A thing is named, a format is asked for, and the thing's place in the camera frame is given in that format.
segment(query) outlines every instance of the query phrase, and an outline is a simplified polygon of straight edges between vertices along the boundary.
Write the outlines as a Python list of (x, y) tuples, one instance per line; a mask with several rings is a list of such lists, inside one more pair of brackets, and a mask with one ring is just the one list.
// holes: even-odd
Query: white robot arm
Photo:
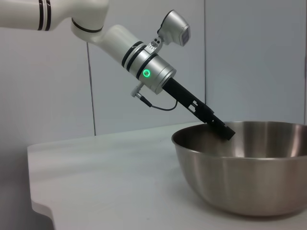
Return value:
[(189, 41), (190, 26), (186, 20), (176, 11), (170, 11), (163, 19), (158, 36), (146, 45), (121, 25), (104, 33), (107, 11), (108, 0), (0, 0), (0, 27), (49, 31), (71, 18), (71, 30), (77, 37), (102, 48), (140, 81), (131, 93), (133, 97), (153, 107), (140, 94), (142, 86), (156, 94), (165, 90), (221, 138), (229, 140), (234, 131), (176, 82), (173, 79), (176, 70), (157, 54), (163, 44), (173, 42), (184, 46)]

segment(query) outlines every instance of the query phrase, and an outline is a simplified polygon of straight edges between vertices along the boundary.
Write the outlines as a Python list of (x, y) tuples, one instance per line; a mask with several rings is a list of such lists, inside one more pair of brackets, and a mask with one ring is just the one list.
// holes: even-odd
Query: metal mixing bowl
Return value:
[(307, 207), (307, 126), (227, 123), (220, 140), (207, 125), (172, 137), (192, 189), (209, 204), (248, 216), (276, 216)]

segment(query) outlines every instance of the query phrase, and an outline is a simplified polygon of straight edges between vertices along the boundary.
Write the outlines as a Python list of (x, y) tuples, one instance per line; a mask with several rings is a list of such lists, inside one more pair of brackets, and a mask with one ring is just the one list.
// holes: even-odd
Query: silver cylinder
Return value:
[(129, 72), (156, 94), (176, 74), (176, 70), (163, 58), (156, 53), (149, 54), (146, 50), (142, 50), (134, 59)]

